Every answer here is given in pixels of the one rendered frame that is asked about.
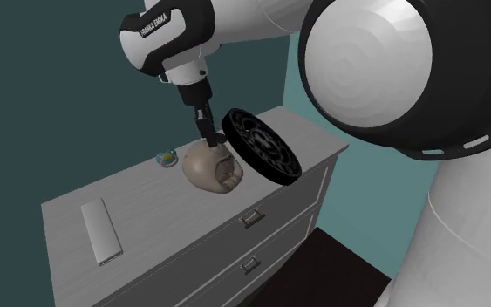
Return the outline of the grey chest of drawers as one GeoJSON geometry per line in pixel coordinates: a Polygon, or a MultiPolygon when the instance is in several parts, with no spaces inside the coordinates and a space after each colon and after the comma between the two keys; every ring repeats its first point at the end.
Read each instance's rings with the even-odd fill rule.
{"type": "Polygon", "coordinates": [[[228,194],[155,160],[42,205],[56,307],[236,307],[315,227],[346,143],[284,107],[261,114],[302,176],[289,186],[244,168],[228,194]],[[99,266],[81,206],[101,198],[123,254],[99,266]]]}

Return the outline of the dark robot stand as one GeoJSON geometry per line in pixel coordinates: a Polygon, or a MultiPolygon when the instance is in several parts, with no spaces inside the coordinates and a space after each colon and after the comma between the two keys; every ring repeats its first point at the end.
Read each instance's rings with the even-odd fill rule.
{"type": "Polygon", "coordinates": [[[316,228],[236,307],[373,307],[391,278],[316,228]]]}

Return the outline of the blue and yellow pacifier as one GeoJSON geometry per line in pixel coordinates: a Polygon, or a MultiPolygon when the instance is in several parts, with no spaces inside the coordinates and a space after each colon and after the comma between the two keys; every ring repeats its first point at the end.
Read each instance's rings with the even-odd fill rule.
{"type": "Polygon", "coordinates": [[[178,155],[174,149],[158,153],[155,156],[157,163],[164,168],[172,167],[178,162],[178,155]]]}

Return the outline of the beige skull figure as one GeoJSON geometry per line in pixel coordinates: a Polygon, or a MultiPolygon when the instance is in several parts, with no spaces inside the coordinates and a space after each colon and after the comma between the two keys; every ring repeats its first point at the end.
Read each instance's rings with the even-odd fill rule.
{"type": "Polygon", "coordinates": [[[217,194],[227,194],[242,181],[243,169],[225,144],[209,147],[196,141],[182,159],[182,170],[195,187],[217,194]]]}

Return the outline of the black round patterned plate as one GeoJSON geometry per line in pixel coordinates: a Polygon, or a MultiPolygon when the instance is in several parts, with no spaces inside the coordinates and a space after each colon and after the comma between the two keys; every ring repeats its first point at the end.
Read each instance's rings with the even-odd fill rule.
{"type": "Polygon", "coordinates": [[[254,114],[232,108],[222,119],[222,130],[239,156],[264,178],[289,186],[302,175],[294,152],[254,114]]]}

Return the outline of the grey flat remote control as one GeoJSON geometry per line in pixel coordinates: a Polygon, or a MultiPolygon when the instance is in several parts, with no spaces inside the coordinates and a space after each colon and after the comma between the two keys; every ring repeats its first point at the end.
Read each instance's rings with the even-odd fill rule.
{"type": "Polygon", "coordinates": [[[101,198],[81,206],[93,254],[99,266],[123,254],[123,249],[106,205],[101,198]]]}

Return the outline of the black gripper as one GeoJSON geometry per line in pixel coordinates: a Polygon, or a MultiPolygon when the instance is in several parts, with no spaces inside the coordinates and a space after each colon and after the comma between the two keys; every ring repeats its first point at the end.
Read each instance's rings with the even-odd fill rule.
{"type": "Polygon", "coordinates": [[[224,134],[215,130],[213,114],[208,103],[213,96],[208,80],[203,79],[191,85],[178,85],[177,89],[183,103],[186,106],[195,108],[195,123],[201,137],[205,139],[209,146],[224,144],[227,138],[224,134]]]}

